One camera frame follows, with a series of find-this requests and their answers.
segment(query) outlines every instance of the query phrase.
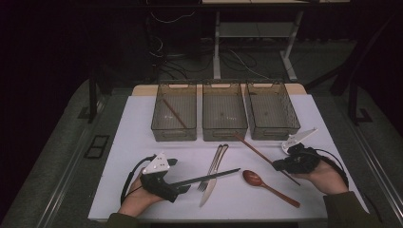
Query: hand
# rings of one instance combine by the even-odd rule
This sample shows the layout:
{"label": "hand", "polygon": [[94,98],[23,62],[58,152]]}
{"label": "hand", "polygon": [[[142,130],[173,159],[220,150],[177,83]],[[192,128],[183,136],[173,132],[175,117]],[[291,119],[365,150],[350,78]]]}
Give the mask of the hand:
{"label": "hand", "polygon": [[309,174],[293,174],[292,176],[310,181],[320,192],[326,195],[349,191],[340,175],[325,161],[320,161],[317,168]]}
{"label": "hand", "polygon": [[147,192],[141,187],[142,182],[140,181],[140,176],[142,173],[143,169],[140,171],[140,174],[137,176],[136,180],[134,180],[130,185],[130,189],[128,190],[129,194],[126,196],[125,201],[122,203],[118,213],[131,217],[137,217],[151,204],[163,200],[162,198]]}

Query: floor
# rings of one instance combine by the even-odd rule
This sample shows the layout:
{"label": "floor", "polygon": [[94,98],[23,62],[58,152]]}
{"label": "floor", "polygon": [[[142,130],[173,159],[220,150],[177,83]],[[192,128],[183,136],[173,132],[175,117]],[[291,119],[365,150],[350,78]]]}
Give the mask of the floor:
{"label": "floor", "polygon": [[[158,79],[212,78],[212,41],[201,41],[202,56],[197,59],[187,59],[172,49]],[[354,46],[355,43],[351,41],[297,42],[290,57],[298,77],[297,83],[306,85],[339,66]],[[278,55],[285,47],[286,42],[281,39],[222,40],[221,77],[240,80],[280,78],[289,83]],[[367,92],[361,89],[358,107],[366,109],[373,121],[353,125],[346,115],[348,93],[332,96],[329,92],[332,82],[332,79],[328,80],[308,93],[314,96],[335,145],[370,212],[378,214],[385,227],[402,227],[402,218],[395,212],[396,208],[401,208],[401,200],[400,205],[395,206],[395,200],[391,198],[393,190],[400,194],[403,192],[402,137]],[[104,227],[102,223],[88,220],[87,215],[132,88],[116,87],[111,95],[100,95],[99,114],[91,124],[86,119],[87,90],[85,82],[71,97],[65,114],[11,206],[2,227]],[[84,158],[92,139],[97,135],[109,136],[104,155],[98,160]],[[380,180],[368,164],[368,151],[374,154],[386,173],[386,182]],[[326,226],[326,221],[303,221],[298,224],[299,228]]]}

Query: green sleeve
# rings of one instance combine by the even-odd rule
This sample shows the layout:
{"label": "green sleeve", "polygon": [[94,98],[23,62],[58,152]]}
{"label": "green sleeve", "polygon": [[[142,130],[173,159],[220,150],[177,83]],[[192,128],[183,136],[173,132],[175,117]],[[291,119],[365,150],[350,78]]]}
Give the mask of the green sleeve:
{"label": "green sleeve", "polygon": [[139,222],[136,218],[119,214],[113,213],[109,216],[109,219],[106,222],[107,228],[136,228],[139,227]]}
{"label": "green sleeve", "polygon": [[354,192],[323,197],[328,213],[329,228],[383,227],[377,217],[368,214]]}

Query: butter knife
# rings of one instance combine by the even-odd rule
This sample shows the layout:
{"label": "butter knife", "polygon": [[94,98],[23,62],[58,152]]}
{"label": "butter knife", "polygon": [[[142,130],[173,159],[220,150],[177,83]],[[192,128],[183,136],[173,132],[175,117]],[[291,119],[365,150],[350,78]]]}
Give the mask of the butter knife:
{"label": "butter knife", "polygon": [[[220,162],[222,160],[222,157],[224,156],[225,151],[228,149],[228,144],[224,144],[221,148],[219,157],[217,158],[216,163],[214,164],[214,168],[213,171],[211,172],[211,174],[217,174],[218,170],[219,170],[219,165]],[[210,197],[211,193],[213,192],[214,187],[216,186],[217,183],[217,178],[214,179],[210,179],[207,183],[207,187],[201,197],[201,203],[200,203],[200,207],[202,207],[208,200],[208,198]]]}

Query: knife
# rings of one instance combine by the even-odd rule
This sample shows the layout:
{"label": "knife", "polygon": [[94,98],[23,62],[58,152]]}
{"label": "knife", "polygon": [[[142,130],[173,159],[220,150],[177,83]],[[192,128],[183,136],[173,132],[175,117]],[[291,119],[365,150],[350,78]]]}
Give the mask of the knife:
{"label": "knife", "polygon": [[[217,158],[216,163],[214,164],[214,168],[213,168],[213,172],[211,173],[212,175],[217,174],[218,169],[219,169],[219,165],[221,162],[222,157],[224,156],[225,151],[228,149],[228,145],[225,144],[222,146],[221,152],[219,154],[219,157]],[[217,178],[214,179],[210,179],[207,183],[207,187],[201,197],[201,204],[199,205],[200,207],[202,207],[208,200],[208,198],[210,197],[211,193],[213,192],[214,187],[216,186],[217,183]]]}

